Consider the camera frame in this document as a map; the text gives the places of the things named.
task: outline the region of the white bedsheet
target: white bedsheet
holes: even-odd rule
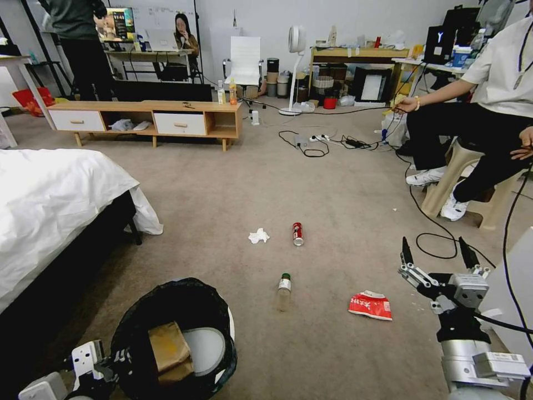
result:
[[[163,233],[139,182],[102,153],[0,150],[0,313],[128,190],[137,228]]]

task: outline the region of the white sneaker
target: white sneaker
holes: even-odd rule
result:
[[[442,209],[440,210],[441,217],[447,218],[450,221],[457,221],[458,219],[461,219],[466,214],[466,209],[469,203],[461,203],[455,199],[455,186],[450,193],[450,197],[448,200],[446,200],[446,203],[444,203]]]
[[[429,183],[438,182],[444,175],[444,171],[441,172],[441,168],[428,169],[422,171],[416,175],[411,175],[405,178],[408,185],[411,186],[424,186]]]

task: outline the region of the black trash bag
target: black trash bag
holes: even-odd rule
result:
[[[182,331],[212,327],[224,336],[224,356],[206,375],[193,374],[171,386],[160,386],[148,331],[176,321]],[[121,374],[119,385],[133,400],[204,400],[217,393],[237,367],[237,350],[230,334],[233,324],[226,302],[217,290],[196,278],[157,286],[124,314],[111,341],[111,352],[129,349],[132,374]],[[222,376],[215,382],[217,374]]]

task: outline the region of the bed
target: bed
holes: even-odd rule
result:
[[[0,341],[13,372],[7,398],[30,371],[49,370],[29,359],[50,360],[39,351],[76,318],[83,281],[126,226],[133,234],[163,232],[139,182],[102,153],[0,150]],[[57,357],[68,351],[57,349]]]
[[[138,230],[161,234],[163,226],[139,182],[104,154],[0,151],[0,313],[126,192]]]

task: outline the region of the brown paper bag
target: brown paper bag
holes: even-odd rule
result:
[[[194,371],[189,345],[178,324],[170,322],[150,329],[148,336],[154,352],[161,385],[181,381]]]

